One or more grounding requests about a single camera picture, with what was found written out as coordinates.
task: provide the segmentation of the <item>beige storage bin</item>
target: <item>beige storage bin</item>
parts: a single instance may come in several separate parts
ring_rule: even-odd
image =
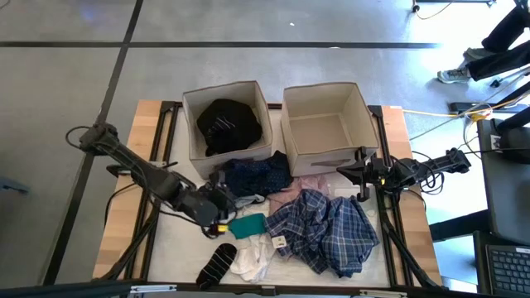
[[[261,139],[245,150],[206,156],[206,141],[197,127],[197,118],[216,99],[232,99],[250,106],[262,126]],[[208,179],[208,176],[215,171],[217,166],[231,159],[262,160],[271,156],[271,120],[268,114],[267,102],[263,97],[258,82],[236,82],[189,91],[184,93],[182,104],[190,132],[190,161],[203,179]]]
[[[282,131],[293,176],[350,165],[361,146],[369,154],[378,149],[370,113],[355,83],[285,89]]]

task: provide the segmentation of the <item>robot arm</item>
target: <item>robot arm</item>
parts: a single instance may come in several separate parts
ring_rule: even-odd
[[[465,154],[452,148],[442,157],[419,162],[412,158],[394,160],[392,166],[387,167],[383,159],[375,158],[366,163],[365,149],[360,148],[355,162],[351,166],[342,166],[337,171],[348,178],[354,185],[361,186],[358,200],[364,202],[369,198],[366,184],[376,185],[390,193],[399,193],[403,189],[421,184],[431,175],[441,172],[466,173],[470,170],[470,162]]]
[[[169,203],[174,210],[184,212],[200,226],[210,226],[218,215],[216,205],[199,193],[193,182],[176,172],[157,168],[130,151],[120,143],[116,128],[108,123],[89,128],[79,139],[79,148],[96,156],[112,157],[131,171],[135,183]]]

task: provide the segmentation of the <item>black and white striped sock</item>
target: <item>black and white striped sock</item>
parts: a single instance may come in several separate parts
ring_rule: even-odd
[[[200,271],[195,284],[201,290],[217,286],[232,265],[237,251],[237,248],[230,243],[219,245],[208,264]]]

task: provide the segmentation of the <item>concrete floor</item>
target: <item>concrete floor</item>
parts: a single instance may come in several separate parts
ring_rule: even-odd
[[[14,0],[0,11],[0,41],[121,41],[134,3]],[[422,4],[421,13],[431,15],[444,5]],[[434,78],[438,70],[458,66],[461,52],[477,46],[513,2],[499,0],[491,8],[455,3],[428,21],[410,15],[410,6],[406,0],[145,1],[134,41],[436,42],[443,47],[130,49],[108,122],[125,142],[139,99],[179,100],[186,90],[241,79],[256,79],[269,102],[281,102],[287,86],[325,81],[357,82],[368,104],[435,113],[446,113],[447,104],[456,100],[490,96],[494,91],[488,79],[445,85]],[[118,49],[112,48],[0,48],[0,176],[31,187],[27,196],[2,193],[0,198],[0,287],[41,282],[82,158],[66,145],[64,133],[94,121],[117,55]],[[409,135],[415,136],[444,119],[407,114],[406,120]],[[441,155],[446,144],[462,143],[462,128],[455,121],[412,145]],[[107,164],[105,158],[94,163],[58,282],[91,277],[104,206],[115,182],[104,169]],[[476,161],[474,167],[465,179],[447,177],[443,195],[426,198],[430,223],[485,207]],[[472,195],[456,192],[458,185],[469,183],[476,185]],[[468,204],[455,204],[465,195]],[[456,270],[458,266],[444,265],[449,260],[470,264],[469,241],[462,249],[456,247],[451,242],[436,245],[441,273],[472,282],[472,266]]]

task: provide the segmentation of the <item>plaid shirt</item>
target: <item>plaid shirt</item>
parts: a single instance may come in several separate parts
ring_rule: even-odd
[[[284,236],[282,256],[295,255],[313,271],[331,267],[339,277],[361,272],[377,235],[356,199],[328,200],[316,190],[302,190],[265,220],[271,237]]]

